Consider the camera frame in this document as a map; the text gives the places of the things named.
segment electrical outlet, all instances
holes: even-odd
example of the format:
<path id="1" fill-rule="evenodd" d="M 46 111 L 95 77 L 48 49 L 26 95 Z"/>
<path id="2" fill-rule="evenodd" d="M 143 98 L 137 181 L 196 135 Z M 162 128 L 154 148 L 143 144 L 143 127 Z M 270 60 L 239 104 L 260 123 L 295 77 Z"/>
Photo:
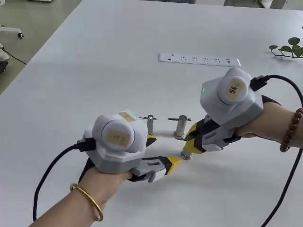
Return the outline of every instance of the electrical outlet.
<path id="1" fill-rule="evenodd" d="M 180 54 L 180 53 L 160 53 L 159 61 L 199 64 L 199 65 L 229 66 L 229 67 L 241 66 L 240 61 L 237 58 L 210 57 L 203 55 L 191 55 L 191 54 Z"/>

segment sticker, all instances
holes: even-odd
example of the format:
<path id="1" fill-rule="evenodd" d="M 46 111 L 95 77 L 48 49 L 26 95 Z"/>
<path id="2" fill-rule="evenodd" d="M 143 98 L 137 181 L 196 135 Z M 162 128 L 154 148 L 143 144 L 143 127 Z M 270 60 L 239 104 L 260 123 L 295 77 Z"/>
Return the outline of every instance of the sticker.
<path id="1" fill-rule="evenodd" d="M 242 89 L 244 87 L 243 81 L 237 78 L 234 78 L 230 85 L 227 88 L 227 91 L 225 95 L 230 99 L 230 100 L 235 100 L 238 98 L 239 94 L 241 93 Z"/>
<path id="2" fill-rule="evenodd" d="M 129 115 L 127 112 L 121 112 L 119 113 L 121 117 L 123 117 L 127 122 L 134 122 L 136 121 L 131 115 Z"/>
<path id="3" fill-rule="evenodd" d="M 127 133 L 110 129 L 107 132 L 107 142 L 116 144 L 122 147 L 127 147 L 129 143 L 130 136 Z"/>

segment red beaded bracelet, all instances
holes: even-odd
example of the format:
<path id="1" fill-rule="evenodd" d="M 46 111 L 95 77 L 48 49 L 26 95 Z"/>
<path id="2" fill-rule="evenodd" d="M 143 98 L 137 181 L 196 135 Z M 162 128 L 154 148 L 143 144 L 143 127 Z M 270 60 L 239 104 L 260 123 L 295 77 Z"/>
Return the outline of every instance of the red beaded bracelet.
<path id="1" fill-rule="evenodd" d="M 293 139 L 293 136 L 295 134 L 295 131 L 298 128 L 300 119 L 303 116 L 303 109 L 297 109 L 297 111 L 294 113 L 294 117 L 292 118 L 292 122 L 290 123 L 288 130 L 286 132 L 286 134 L 283 137 L 281 146 L 280 146 L 280 151 L 282 152 L 286 152 L 290 149 L 290 141 Z"/>

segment hand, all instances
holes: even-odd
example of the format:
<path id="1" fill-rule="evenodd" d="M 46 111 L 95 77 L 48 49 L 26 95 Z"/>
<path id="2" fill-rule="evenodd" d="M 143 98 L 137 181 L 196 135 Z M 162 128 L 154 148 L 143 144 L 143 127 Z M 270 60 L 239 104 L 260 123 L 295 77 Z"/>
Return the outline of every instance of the hand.
<path id="1" fill-rule="evenodd" d="M 89 169 L 79 183 L 87 193 L 93 197 L 96 203 L 103 209 L 107 201 L 115 194 L 124 180 L 130 179 L 132 174 L 101 174 L 93 167 Z"/>

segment table surface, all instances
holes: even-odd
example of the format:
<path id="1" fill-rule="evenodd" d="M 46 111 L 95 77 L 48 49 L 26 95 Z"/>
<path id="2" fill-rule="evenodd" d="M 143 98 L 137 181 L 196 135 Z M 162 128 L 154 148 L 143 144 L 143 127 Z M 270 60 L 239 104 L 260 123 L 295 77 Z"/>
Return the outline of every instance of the table surface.
<path id="1" fill-rule="evenodd" d="M 34 190 L 47 166 L 99 115 L 126 108 L 142 116 L 153 114 L 156 131 L 175 129 L 169 117 L 204 117 L 201 84 L 228 68 L 161 63 L 160 52 L 237 57 L 253 77 L 280 74 L 303 88 L 302 60 L 274 58 L 268 49 L 303 37 L 300 15 L 83 0 L 0 96 L 1 220 L 10 226 L 31 223 Z M 300 105 L 284 82 L 270 81 L 262 92 L 292 110 Z M 182 141 L 160 138 L 147 154 L 179 154 L 182 147 Z M 278 148 L 271 141 L 242 139 L 224 151 L 184 161 L 174 174 L 155 183 L 125 182 L 104 211 L 102 226 L 260 226 L 276 204 L 297 153 Z M 68 193 L 86 159 L 75 151 L 59 161 L 41 190 L 39 216 Z M 269 226 L 300 225 L 302 177 L 300 164 Z"/>

